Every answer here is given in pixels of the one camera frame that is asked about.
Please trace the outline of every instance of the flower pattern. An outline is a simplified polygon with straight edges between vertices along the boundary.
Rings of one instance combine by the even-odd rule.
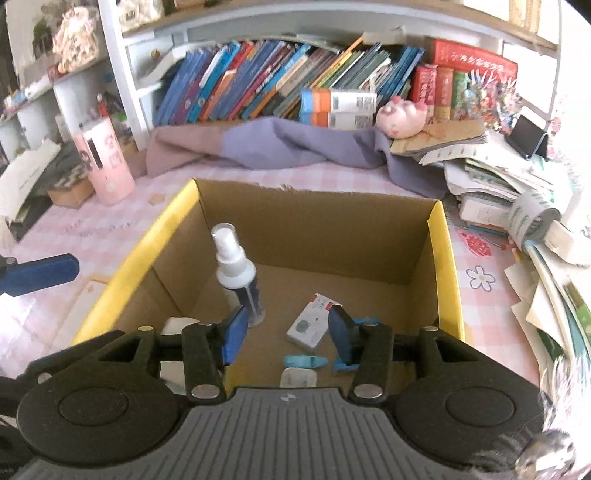
[[[485,273],[484,268],[480,265],[477,265],[474,270],[468,268],[466,274],[471,278],[470,286],[474,290],[478,290],[479,288],[487,292],[492,290],[491,285],[495,282],[495,277],[490,273]]]

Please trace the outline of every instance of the book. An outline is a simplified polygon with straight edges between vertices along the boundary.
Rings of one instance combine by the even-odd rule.
[[[350,85],[351,80],[357,77],[357,75],[359,75],[363,69],[367,68],[367,65],[378,54],[378,51],[381,48],[381,46],[381,43],[376,43],[375,45],[372,45],[371,48],[364,51],[359,61],[357,61],[353,68],[351,68],[349,72],[347,72],[347,75],[345,77],[343,77],[337,83],[335,83],[334,87],[341,89],[352,88],[352,86]]]
[[[437,67],[435,83],[435,120],[449,120],[452,107],[453,69]]]
[[[423,101],[427,105],[427,123],[435,114],[435,82],[437,78],[437,66],[424,64],[417,67],[413,78],[413,86],[410,99],[414,103]]]
[[[264,43],[262,41],[257,41],[253,45],[253,47],[250,49],[246,58],[244,58],[241,65],[236,69],[236,72],[232,76],[232,78],[230,79],[228,86],[226,87],[224,92],[221,94],[219,100],[217,101],[216,106],[212,110],[212,113],[209,117],[211,120],[215,121],[215,120],[219,119],[222,108],[225,107],[224,104],[227,103],[228,97],[230,97],[230,95],[233,93],[233,90],[235,90],[235,88],[236,88],[235,87],[236,83],[238,83],[241,80],[241,78],[244,76],[245,72],[248,71],[248,69],[250,68],[250,65],[253,62],[253,59],[256,58],[256,55],[261,50],[261,47],[263,46],[263,44]]]
[[[265,101],[267,97],[271,97],[277,91],[277,87],[283,85],[295,71],[300,68],[308,59],[306,53],[309,51],[310,45],[304,44],[298,48],[295,53],[289,58],[285,65],[283,65],[269,83],[259,92],[256,98],[251,102],[247,109],[241,115],[243,120],[247,118],[255,118],[262,108],[267,104]]]
[[[300,103],[300,93],[302,88],[311,86],[333,62],[334,55],[332,53],[328,53],[328,55],[320,61],[316,68],[312,69],[312,71],[295,86],[289,95],[287,95],[281,104],[275,108],[275,110],[273,110],[273,115],[280,118],[285,118],[294,108],[297,108]]]
[[[203,107],[201,114],[199,115],[199,121],[203,122],[210,119],[210,116],[219,102],[219,99],[228,88],[228,85],[232,81],[236,71],[242,65],[242,62],[246,60],[250,51],[254,48],[254,43],[251,41],[243,41],[240,45],[240,50],[236,56],[230,61],[226,70],[222,73],[222,77],[218,80],[217,85],[213,88],[212,94],[210,95],[207,102]]]
[[[164,95],[164,99],[160,104],[160,107],[156,111],[156,115],[154,116],[154,126],[159,127],[160,125],[166,125],[166,114],[167,110],[169,109],[173,99],[177,96],[177,92],[183,82],[187,81],[187,75],[189,73],[189,68],[192,61],[195,59],[196,54],[193,52],[187,52],[180,68],[178,69],[177,74],[174,76],[173,81],[170,83],[168,90],[166,90],[166,94]]]
[[[300,113],[375,113],[376,100],[376,93],[364,90],[304,88],[300,97]]]
[[[219,55],[216,55],[212,60],[213,69],[211,70],[211,74],[208,78],[206,78],[206,74],[203,75],[202,84],[203,87],[201,89],[201,93],[199,97],[195,101],[194,105],[191,107],[191,111],[187,117],[187,120],[192,124],[195,123],[198,117],[201,115],[203,108],[207,100],[209,99],[210,95],[213,92],[214,87],[217,85],[218,81],[223,75],[223,72],[226,71],[230,62],[234,59],[236,54],[240,51],[240,44],[238,42],[232,42],[228,45],[224,45],[219,52]]]
[[[248,89],[254,82],[258,81],[261,74],[267,68],[268,63],[285,46],[285,42],[277,40],[265,40],[261,49],[252,59],[248,69],[244,71],[242,77],[235,80],[233,91],[228,95],[225,105],[220,110],[220,120],[228,120],[230,113],[236,105],[242,100]]]
[[[262,114],[265,116],[273,115],[273,112],[279,107],[283,101],[291,94],[291,92],[298,88],[308,75],[313,73],[319,65],[326,63],[334,54],[318,49],[316,50],[304,65],[292,75],[292,77],[277,90],[276,94],[267,102],[262,109]]]
[[[378,107],[388,103],[390,97],[394,94],[394,87],[396,87],[401,76],[406,72],[408,65],[413,60],[413,48],[403,46],[398,57],[396,68],[392,71],[383,87],[378,92],[380,98]]]
[[[343,53],[341,53],[338,57],[336,57],[333,60],[333,62],[328,66],[328,68],[324,70],[324,73],[321,74],[311,86],[317,86],[325,77],[329,77],[330,75],[332,75],[332,73],[334,73],[340,66],[342,66],[347,61],[347,59],[350,57],[350,54],[361,44],[362,41],[363,36],[355,40],[349,46],[349,48],[347,48],[347,50],[345,50]]]
[[[468,89],[468,74],[454,70],[452,84],[451,120],[463,120],[467,116],[464,104],[464,93]]]
[[[406,81],[408,80],[408,78],[413,73],[413,70],[418,65],[418,62],[423,57],[423,54],[424,53],[425,53],[425,49],[424,48],[413,48],[413,54],[414,54],[414,56],[412,56],[412,58],[410,60],[410,63],[408,64],[406,70],[402,73],[402,76],[398,80],[398,84],[394,87],[394,91],[392,93],[393,95],[399,95],[400,94],[400,92],[402,91],[402,87],[404,87],[404,84],[406,83]]]
[[[382,50],[376,53],[373,58],[365,65],[364,68],[350,81],[347,82],[347,89],[359,89],[369,77],[380,67],[386,60],[390,58],[387,51]]]
[[[177,110],[172,118],[172,124],[174,125],[184,125],[187,123],[187,117],[189,116],[189,112],[191,110],[191,106],[193,102],[197,99],[197,96],[201,92],[201,79],[203,76],[207,74],[209,66],[211,65],[213,58],[215,55],[219,53],[219,48],[215,49],[206,49],[204,51],[204,55],[199,61],[195,71],[191,74],[191,78],[189,78],[189,88],[187,92],[179,102]]]
[[[163,122],[165,122],[165,125],[174,125],[175,116],[178,110],[184,106],[183,102],[185,101],[185,96],[191,88],[191,85],[193,84],[195,78],[201,72],[201,69],[205,61],[207,60],[209,53],[210,51],[207,49],[195,52],[195,56],[189,65],[186,77],[179,84],[178,91],[176,91],[175,95],[172,97],[169,106],[167,107],[167,111],[163,118]]]
[[[408,79],[406,82],[404,82],[404,86],[402,87],[402,90],[400,91],[400,97],[403,100],[406,100],[408,98],[408,94],[410,92],[410,87],[411,87],[411,83],[410,83],[410,79]]]
[[[259,93],[264,88],[264,83],[269,81],[271,76],[273,76],[281,68],[283,61],[288,55],[291,54],[291,52],[292,47],[290,45],[279,45],[279,49],[276,49],[275,54],[271,55],[267,61],[267,66],[250,85],[244,95],[242,95],[242,98],[238,101],[236,106],[232,109],[230,115],[228,116],[228,120],[234,120],[238,113],[243,110],[243,107],[248,106],[254,100],[254,97],[256,97],[257,93]]]
[[[517,78],[518,67],[514,61],[488,50],[441,38],[433,39],[429,47],[430,61],[438,66],[464,73],[474,70],[480,75],[491,72],[496,78]]]
[[[301,124],[326,127],[332,130],[361,130],[374,125],[372,113],[304,113],[300,111],[299,115]]]
[[[506,229],[511,202],[487,193],[466,193],[460,207],[465,222],[482,223]]]
[[[385,77],[392,70],[392,59],[386,58],[378,67],[369,75],[360,86],[359,90],[369,90],[371,92],[377,92],[381,87]]]
[[[138,90],[159,82],[175,64],[185,58],[187,52],[199,50],[204,46],[203,42],[196,42],[172,47],[148,74],[138,80]]]
[[[362,56],[362,51],[354,51],[349,59],[343,64],[343,66],[326,80],[324,85],[326,85],[327,88],[334,87],[341,78],[345,77],[349,73],[351,68],[361,59]]]

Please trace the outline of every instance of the red book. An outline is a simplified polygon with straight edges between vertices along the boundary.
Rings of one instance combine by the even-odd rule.
[[[460,72],[492,72],[495,77],[517,78],[517,64],[488,50],[463,43],[436,38],[433,40],[431,62]]]
[[[248,56],[252,48],[254,47],[254,43],[251,41],[243,41],[240,46],[240,51],[236,54],[233,60],[230,62],[230,65],[222,75],[222,77],[217,81],[216,86],[213,88],[212,94],[209,96],[209,99],[203,105],[203,109],[201,110],[201,114],[199,115],[199,121],[203,122],[208,119],[209,115],[212,113],[213,108],[216,106],[218,100],[222,96],[222,93],[226,90],[230,81],[236,74],[238,67],[242,65],[244,59]]]
[[[421,100],[427,105],[427,123],[430,123],[435,113],[435,80],[437,77],[437,65],[420,65],[413,78],[413,89],[410,99],[414,103]]]
[[[449,120],[452,112],[453,69],[437,68],[435,83],[435,120]]]
[[[256,89],[262,85],[262,83],[265,81],[267,76],[272,72],[273,68],[275,68],[275,66],[277,66],[277,64],[283,59],[283,57],[285,57],[285,55],[287,55],[288,52],[289,52],[289,46],[286,45],[283,48],[281,48],[277,53],[275,53],[273,58],[267,62],[267,68],[265,68],[265,70],[262,71],[262,73],[257,77],[257,79],[254,81],[254,83],[251,85],[251,87],[246,91],[246,93],[242,96],[242,98],[240,98],[240,101],[236,104],[234,109],[230,112],[230,115],[228,116],[228,120],[235,120],[236,119],[236,116],[237,116],[238,112],[240,111],[240,109],[242,108],[242,106],[246,103],[247,100],[250,100],[251,96],[254,97],[254,93],[255,93]]]

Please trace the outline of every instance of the stuffed toy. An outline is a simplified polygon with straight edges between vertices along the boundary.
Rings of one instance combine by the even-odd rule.
[[[408,138],[419,133],[427,121],[427,105],[393,96],[378,110],[375,126],[390,138]]]

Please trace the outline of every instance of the purple blanket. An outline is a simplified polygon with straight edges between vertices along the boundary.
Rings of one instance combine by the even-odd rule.
[[[391,140],[374,128],[345,132],[267,117],[241,124],[161,127],[145,152],[149,176],[211,155],[253,170],[301,167],[323,161],[356,168],[388,165],[392,182],[425,197],[447,192],[443,169],[422,167],[390,153]]]

